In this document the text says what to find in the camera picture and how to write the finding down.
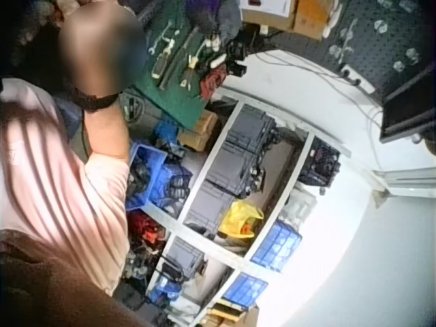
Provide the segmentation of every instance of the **brown garment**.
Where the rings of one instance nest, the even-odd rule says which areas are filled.
[[[148,326],[52,249],[9,230],[0,231],[0,320],[5,327]]]

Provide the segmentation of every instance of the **gray storage bin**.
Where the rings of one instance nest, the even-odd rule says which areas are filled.
[[[234,201],[234,196],[204,181],[187,213],[185,225],[194,223],[215,235]]]
[[[206,179],[238,196],[244,191],[250,176],[250,169],[256,166],[257,160],[257,156],[252,152],[235,144],[224,142]]]
[[[258,154],[274,126],[275,120],[273,118],[265,112],[245,104],[225,140]]]
[[[183,274],[190,279],[195,275],[197,267],[202,263],[204,253],[181,238],[176,237],[166,256],[168,259],[180,264]]]

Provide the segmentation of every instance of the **pink shirt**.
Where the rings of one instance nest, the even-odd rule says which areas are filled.
[[[15,78],[0,94],[1,229],[18,230],[60,251],[112,294],[129,251],[126,163],[69,147],[47,92]]]

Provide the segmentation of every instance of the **pegboard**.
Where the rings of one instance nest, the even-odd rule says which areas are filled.
[[[353,37],[347,43],[352,50],[344,52],[342,62],[367,79],[376,88],[374,98],[382,101],[433,61],[435,38],[431,2],[339,0],[344,8],[328,38],[317,41],[296,33],[280,33],[272,37],[271,42],[277,48],[337,72],[340,60],[332,54],[333,50],[335,46],[343,48],[344,32],[347,34],[353,25]],[[407,50],[412,48],[418,58],[410,55],[413,55],[412,50],[407,56]],[[396,62],[403,63],[402,71],[394,68]]]

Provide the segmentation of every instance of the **yellow plastic bag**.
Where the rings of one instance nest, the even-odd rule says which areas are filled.
[[[264,214],[260,209],[237,200],[233,202],[230,210],[225,214],[219,231],[234,238],[253,238],[254,233],[251,231],[251,226],[256,219],[263,218]]]

